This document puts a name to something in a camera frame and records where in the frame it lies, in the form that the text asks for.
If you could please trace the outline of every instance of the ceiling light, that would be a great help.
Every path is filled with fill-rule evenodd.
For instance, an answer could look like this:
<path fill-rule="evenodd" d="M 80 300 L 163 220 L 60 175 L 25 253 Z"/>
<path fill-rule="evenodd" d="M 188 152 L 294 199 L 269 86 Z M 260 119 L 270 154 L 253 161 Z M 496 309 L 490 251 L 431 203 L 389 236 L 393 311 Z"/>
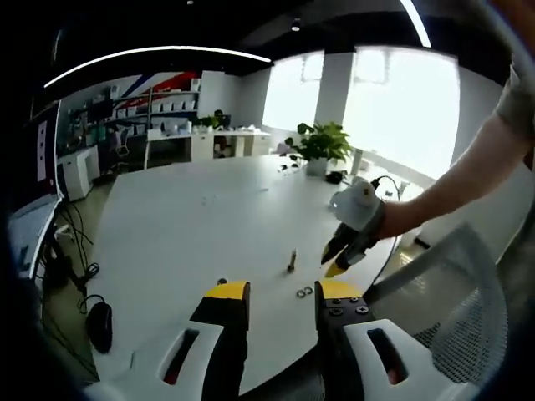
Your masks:
<path fill-rule="evenodd" d="M 299 18 L 295 18 L 292 22 L 292 30 L 294 32 L 299 32 L 301 30 L 301 20 Z"/>
<path fill-rule="evenodd" d="M 232 56 L 240 56 L 245 58 L 252 58 L 253 60 L 263 61 L 264 63 L 271 63 L 270 58 L 260 57 L 256 56 L 254 54 L 249 53 L 243 53 L 243 52 L 237 52 L 235 50 L 227 50 L 225 48 L 205 48 L 203 46 L 157 46 L 153 48 L 134 48 L 132 50 L 125 50 L 123 52 L 108 54 L 107 56 L 99 57 L 94 60 L 88 61 L 87 63 L 80 64 L 73 69 L 70 69 L 68 71 L 65 71 L 64 73 L 58 75 L 56 78 L 51 79 L 48 81 L 44 87 L 47 88 L 54 82 L 58 82 L 61 78 L 66 77 L 67 75 L 73 73 L 74 71 L 78 71 L 79 69 L 82 69 L 84 67 L 87 67 L 88 65 L 98 63 L 100 61 L 105 61 L 110 58 L 115 58 L 119 56 L 125 56 L 127 54 L 134 54 L 134 53 L 144 53 L 144 52 L 158 52 L 158 51 L 166 51 L 166 50 L 196 50 L 201 52 L 213 52 L 213 53 L 224 53 L 224 54 L 231 54 Z"/>
<path fill-rule="evenodd" d="M 416 32 L 420 37 L 421 45 L 424 48 L 430 48 L 431 42 L 429 41 L 429 37 L 427 36 L 427 32 L 425 31 L 424 23 L 421 21 L 420 15 L 416 11 L 415 5 L 412 3 L 412 0 L 400 1 L 401 4 L 403 4 L 403 7 L 405 7 L 405 11 L 407 12 L 407 14 L 409 14 L 409 18 L 412 21 L 412 24 L 415 26 Z"/>

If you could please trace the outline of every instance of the floor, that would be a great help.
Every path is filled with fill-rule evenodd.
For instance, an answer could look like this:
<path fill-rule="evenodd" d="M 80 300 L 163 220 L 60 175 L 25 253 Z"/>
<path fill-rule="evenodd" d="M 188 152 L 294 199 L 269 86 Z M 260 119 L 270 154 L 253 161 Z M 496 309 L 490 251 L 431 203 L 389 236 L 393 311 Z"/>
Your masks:
<path fill-rule="evenodd" d="M 94 239 L 99 218 L 112 186 L 113 183 L 96 186 L 87 198 L 75 202 L 82 216 L 84 233 L 91 241 Z M 70 213 L 74 218 L 76 228 L 82 230 L 80 220 L 72 206 L 70 206 Z M 59 243 L 65 254 L 72 259 L 74 270 L 81 275 L 84 269 L 76 243 L 73 243 L 68 237 L 60 238 Z M 84 249 L 88 255 L 89 263 L 91 263 L 91 244 L 84 241 Z M 388 276 L 391 272 L 395 272 L 418 257 L 423 251 L 423 248 L 416 244 L 403 249 L 399 248 L 390 259 L 382 276 Z M 84 331 L 85 315 L 80 313 L 77 307 L 80 300 L 81 296 L 72 283 L 61 290 L 45 294 L 43 323 L 53 350 L 64 361 L 74 380 L 80 386 L 85 386 L 97 381 L 98 375 L 94 369 L 89 340 Z M 66 351 L 58 340 L 71 348 L 72 352 Z"/>

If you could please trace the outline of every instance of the shelving unit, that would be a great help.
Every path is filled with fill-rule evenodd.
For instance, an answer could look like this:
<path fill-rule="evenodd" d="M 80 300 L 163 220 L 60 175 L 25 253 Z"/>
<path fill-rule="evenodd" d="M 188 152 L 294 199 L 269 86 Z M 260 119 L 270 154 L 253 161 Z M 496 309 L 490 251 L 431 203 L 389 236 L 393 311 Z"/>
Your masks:
<path fill-rule="evenodd" d="M 163 99 L 170 96 L 181 96 L 181 95 L 199 95 L 199 91 L 185 91 L 185 90 L 172 90 L 167 92 L 154 92 L 152 88 L 150 88 L 148 94 L 135 94 L 131 96 L 124 96 L 118 99 L 112 99 L 111 101 L 115 103 L 124 102 L 127 100 L 132 99 L 144 99 L 149 98 L 147 102 L 147 112 L 142 114 L 136 114 L 136 115 L 127 115 L 125 117 L 120 117 L 117 119 L 107 119 L 104 121 L 101 121 L 99 123 L 93 123 L 90 124 L 89 127 L 96 126 L 98 124 L 113 124 L 113 123 L 119 123 L 120 121 L 127 121 L 130 119 L 146 119 L 145 122 L 145 132 L 150 129 L 151 127 L 151 118 L 152 117 L 183 117 L 188 118 L 191 116 L 196 115 L 197 109 L 193 110 L 172 110 L 172 111 L 161 111 L 157 113 L 152 113 L 152 104 L 154 100 Z"/>

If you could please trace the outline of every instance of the ceiling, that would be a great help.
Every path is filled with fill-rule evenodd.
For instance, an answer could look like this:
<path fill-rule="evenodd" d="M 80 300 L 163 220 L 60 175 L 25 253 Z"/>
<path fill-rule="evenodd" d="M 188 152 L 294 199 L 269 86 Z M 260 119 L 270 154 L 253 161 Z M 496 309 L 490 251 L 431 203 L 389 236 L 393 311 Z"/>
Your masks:
<path fill-rule="evenodd" d="M 132 48 L 196 45 L 253 53 L 272 60 L 309 50 L 352 51 L 358 44 L 420 47 L 399 0 L 187 0 L 173 3 L 96 1 L 90 10 L 45 8 L 24 20 L 33 35 L 13 42 L 24 94 L 41 103 L 106 79 L 172 70 L 224 70 L 244 75 L 265 63 L 204 52 L 150 52 L 113 58 L 81 69 L 43 90 L 51 78 L 81 63 Z M 432 48 L 497 82 L 509 55 L 465 0 L 414 1 Z M 298 33 L 290 30 L 301 19 Z"/>

